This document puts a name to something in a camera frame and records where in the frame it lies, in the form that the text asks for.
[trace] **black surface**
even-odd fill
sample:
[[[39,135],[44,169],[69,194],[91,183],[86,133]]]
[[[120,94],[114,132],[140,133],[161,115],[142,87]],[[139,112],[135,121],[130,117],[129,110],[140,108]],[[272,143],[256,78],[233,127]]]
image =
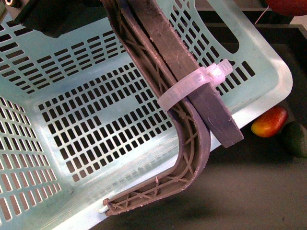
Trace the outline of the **black surface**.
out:
[[[293,75],[293,90],[282,105],[289,109],[290,119],[306,126],[307,41],[302,28],[290,27],[259,31]],[[245,140],[227,149],[215,149],[200,177],[184,192],[109,217],[92,230],[305,230],[307,161],[289,155],[278,136],[259,138],[250,126],[242,128]]]
[[[260,15],[264,12],[264,9],[243,11],[243,13],[252,23],[255,23]],[[204,23],[224,23],[215,11],[199,11],[198,13],[200,14]],[[292,20],[293,17],[282,16],[269,10],[264,13],[264,15],[258,21],[258,24],[289,24]]]

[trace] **black object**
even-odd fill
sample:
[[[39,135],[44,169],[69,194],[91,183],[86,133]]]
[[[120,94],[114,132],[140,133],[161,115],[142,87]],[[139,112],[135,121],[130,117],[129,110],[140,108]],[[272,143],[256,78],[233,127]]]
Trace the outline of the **black object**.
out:
[[[18,1],[17,8],[6,5],[12,19],[54,38],[106,17],[102,3],[97,0]]]

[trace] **curved plastic part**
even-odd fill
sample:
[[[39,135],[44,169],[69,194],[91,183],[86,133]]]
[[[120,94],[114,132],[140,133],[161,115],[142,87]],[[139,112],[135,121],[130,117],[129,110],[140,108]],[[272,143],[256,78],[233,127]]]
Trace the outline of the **curved plastic part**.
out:
[[[178,81],[158,99],[158,104],[164,112],[167,112],[184,97],[195,91],[204,84],[211,83],[213,87],[225,81],[226,76],[233,71],[228,60],[223,60],[218,65],[212,64],[209,67],[200,67],[191,72],[185,78]]]
[[[104,0],[103,4],[114,32],[153,92],[160,97],[177,82],[164,59],[132,16],[126,0]],[[179,140],[175,165],[141,184],[105,199],[104,205],[109,208],[107,216],[179,193],[186,189],[205,167],[210,155],[211,137],[194,106],[184,98],[168,111],[168,115],[174,122]]]

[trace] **black tray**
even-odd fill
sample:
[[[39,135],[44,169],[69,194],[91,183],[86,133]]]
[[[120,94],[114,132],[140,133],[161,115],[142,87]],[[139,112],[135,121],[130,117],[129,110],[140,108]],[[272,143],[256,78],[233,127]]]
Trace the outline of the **black tray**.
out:
[[[218,40],[231,40],[224,25],[209,25]],[[282,105],[307,125],[307,32],[302,26],[261,25],[261,34],[289,66],[293,90]],[[107,218],[92,230],[306,229],[307,161],[293,158],[278,137],[245,140],[214,150],[186,191]]]

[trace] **red mango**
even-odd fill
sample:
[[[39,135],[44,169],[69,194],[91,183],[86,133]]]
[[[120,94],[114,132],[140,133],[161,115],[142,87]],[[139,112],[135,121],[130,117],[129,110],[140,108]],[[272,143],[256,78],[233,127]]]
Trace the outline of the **red mango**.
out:
[[[288,118],[288,111],[281,106],[274,106],[258,117],[251,131],[259,137],[269,138],[278,133]]]

